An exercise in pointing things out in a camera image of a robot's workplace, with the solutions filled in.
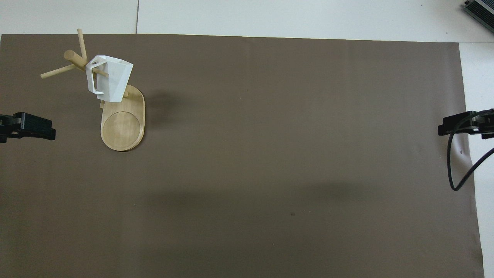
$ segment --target wooden peg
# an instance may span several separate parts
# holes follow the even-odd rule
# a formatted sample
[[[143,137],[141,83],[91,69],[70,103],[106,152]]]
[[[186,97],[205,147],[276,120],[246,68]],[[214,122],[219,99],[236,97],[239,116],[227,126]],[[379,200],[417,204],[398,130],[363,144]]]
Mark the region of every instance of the wooden peg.
[[[93,71],[94,73],[101,74],[101,75],[102,75],[102,76],[104,76],[104,77],[109,77],[109,76],[110,76],[108,73],[106,73],[106,72],[104,72],[104,71],[102,71],[102,70],[100,70],[100,69],[97,69],[97,68],[93,68],[93,70],[92,70],[92,71]]]
[[[40,74],[40,76],[41,76],[41,78],[45,79],[47,77],[54,76],[54,75],[57,75],[59,73],[66,72],[66,71],[69,71],[69,70],[75,69],[75,68],[76,68],[75,65],[68,65],[68,66],[65,66],[63,68],[59,68],[59,69],[56,69],[56,70],[45,72],[43,74]]]
[[[86,65],[87,65],[87,60],[79,56],[77,53],[75,53],[73,50],[67,50],[65,53],[63,53],[63,57],[73,63],[77,68],[79,68],[82,71],[86,71]],[[105,77],[109,77],[110,75],[102,70],[99,70],[97,68],[93,68],[92,70],[94,73],[101,74]]]
[[[82,29],[77,29],[77,36],[79,37],[79,46],[81,47],[82,58],[87,60],[86,46],[84,44],[84,37],[82,36]]]
[[[86,71],[87,60],[79,56],[73,50],[67,50],[63,53],[63,57],[73,63],[76,67],[78,67],[82,71]]]

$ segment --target electronic device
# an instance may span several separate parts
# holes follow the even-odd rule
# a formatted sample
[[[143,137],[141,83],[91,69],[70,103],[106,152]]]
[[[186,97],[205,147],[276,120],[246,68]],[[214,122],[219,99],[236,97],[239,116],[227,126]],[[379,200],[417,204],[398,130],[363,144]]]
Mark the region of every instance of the electronic device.
[[[7,138],[35,137],[55,140],[56,130],[51,128],[51,121],[25,112],[13,116],[0,115],[0,143]]]
[[[494,153],[494,148],[484,154],[475,164],[466,172],[463,179],[454,186],[453,178],[451,176],[451,143],[453,142],[453,136],[457,133],[468,134],[481,134],[482,139],[494,138],[494,108],[489,110],[483,110],[479,112],[467,111],[459,113],[453,116],[443,118],[443,124],[438,126],[438,134],[440,136],[450,135],[448,139],[448,179],[450,181],[451,189],[458,191],[466,180],[473,174],[473,171],[480,166],[489,156]]]

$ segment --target mug handle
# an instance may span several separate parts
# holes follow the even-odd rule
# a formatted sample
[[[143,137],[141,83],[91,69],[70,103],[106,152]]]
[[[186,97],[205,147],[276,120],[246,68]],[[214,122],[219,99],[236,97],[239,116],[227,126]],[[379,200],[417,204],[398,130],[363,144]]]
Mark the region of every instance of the mug handle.
[[[107,61],[106,60],[102,60],[102,61],[99,61],[99,62],[93,62],[92,64],[91,63],[88,63],[86,65],[86,74],[89,76],[89,74],[91,74],[91,79],[90,79],[90,85],[92,87],[92,91],[93,93],[95,94],[104,94],[103,92],[100,92],[100,91],[97,91],[96,88],[94,87],[94,78],[92,77],[92,70],[93,68],[97,67],[97,66],[101,66],[102,64],[106,63]]]

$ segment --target black cable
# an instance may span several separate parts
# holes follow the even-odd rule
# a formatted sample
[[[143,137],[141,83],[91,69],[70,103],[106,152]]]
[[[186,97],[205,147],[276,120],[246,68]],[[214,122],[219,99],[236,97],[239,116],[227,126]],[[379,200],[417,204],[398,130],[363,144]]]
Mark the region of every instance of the black cable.
[[[475,162],[475,164],[466,172],[465,176],[463,176],[463,179],[461,179],[461,181],[458,183],[458,185],[456,187],[454,187],[454,184],[453,184],[453,177],[451,176],[451,143],[453,142],[453,136],[456,132],[458,132],[458,130],[460,129],[460,126],[465,123],[466,121],[470,120],[471,118],[473,117],[477,117],[477,116],[486,116],[486,115],[490,115],[490,114],[494,114],[494,109],[489,109],[489,110],[482,110],[482,111],[479,111],[479,112],[475,112],[471,115],[468,115],[466,116],[465,118],[463,118],[461,121],[459,121],[456,126],[451,130],[451,133],[450,133],[450,138],[448,140],[448,179],[450,181],[450,186],[451,186],[451,189],[453,189],[453,191],[458,191],[462,186],[463,184],[466,182],[466,180],[473,174],[473,171],[475,171],[475,169],[477,169],[477,167],[480,166],[480,164],[482,162],[484,162],[484,160],[486,160],[489,156],[491,156],[493,153],[494,153],[494,148],[492,148],[490,151],[488,151],[486,154],[484,154],[477,162]]]

